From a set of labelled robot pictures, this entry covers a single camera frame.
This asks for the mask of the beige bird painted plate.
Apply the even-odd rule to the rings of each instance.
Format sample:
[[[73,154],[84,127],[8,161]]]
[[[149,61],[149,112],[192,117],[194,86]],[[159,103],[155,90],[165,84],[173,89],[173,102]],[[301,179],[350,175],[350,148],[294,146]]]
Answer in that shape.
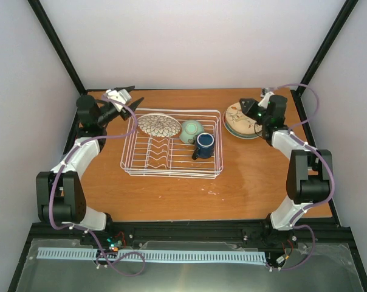
[[[224,120],[234,132],[242,135],[256,135],[261,134],[262,126],[242,113],[241,105],[236,102],[230,105],[224,113]]]

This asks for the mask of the floral patterned plate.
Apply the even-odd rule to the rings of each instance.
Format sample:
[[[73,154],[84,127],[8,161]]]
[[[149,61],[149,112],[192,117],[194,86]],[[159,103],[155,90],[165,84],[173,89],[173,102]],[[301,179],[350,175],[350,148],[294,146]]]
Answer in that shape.
[[[140,116],[138,127],[145,134],[155,137],[172,137],[179,134],[182,129],[178,120],[163,113],[149,113]]]

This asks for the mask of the dark blue ceramic mug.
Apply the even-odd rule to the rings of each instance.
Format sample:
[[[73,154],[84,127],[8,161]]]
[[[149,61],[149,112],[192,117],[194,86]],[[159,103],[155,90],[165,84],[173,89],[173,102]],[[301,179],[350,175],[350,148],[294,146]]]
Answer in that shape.
[[[208,159],[214,153],[215,138],[212,134],[204,132],[197,135],[194,145],[192,159]]]

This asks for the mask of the green floral ceramic bowl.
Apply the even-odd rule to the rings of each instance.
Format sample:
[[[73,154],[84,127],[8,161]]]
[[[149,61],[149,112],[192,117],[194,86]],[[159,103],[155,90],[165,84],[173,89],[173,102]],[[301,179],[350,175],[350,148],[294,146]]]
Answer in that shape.
[[[186,120],[182,123],[179,138],[184,144],[194,144],[196,137],[204,131],[204,127],[199,121]]]

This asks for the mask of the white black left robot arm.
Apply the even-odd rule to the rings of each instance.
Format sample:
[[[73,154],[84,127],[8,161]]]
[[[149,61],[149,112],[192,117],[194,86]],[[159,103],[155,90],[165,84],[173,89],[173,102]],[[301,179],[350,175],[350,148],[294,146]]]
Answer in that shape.
[[[84,94],[76,101],[75,140],[62,160],[48,172],[36,177],[38,218],[56,230],[77,228],[94,231],[102,245],[115,239],[115,229],[108,225],[110,215],[87,206],[81,178],[109,139],[106,128],[116,117],[134,117],[142,99],[132,100],[134,86],[107,90],[102,98]]]

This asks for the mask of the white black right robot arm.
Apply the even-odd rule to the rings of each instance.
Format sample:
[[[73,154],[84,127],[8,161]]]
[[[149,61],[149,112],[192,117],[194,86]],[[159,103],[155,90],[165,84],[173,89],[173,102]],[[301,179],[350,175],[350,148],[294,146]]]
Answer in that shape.
[[[302,141],[285,122],[287,99],[268,92],[261,101],[240,99],[243,115],[259,125],[261,137],[288,160],[286,197],[262,222],[262,237],[276,242],[296,228],[311,208],[327,203],[334,195],[332,154]]]

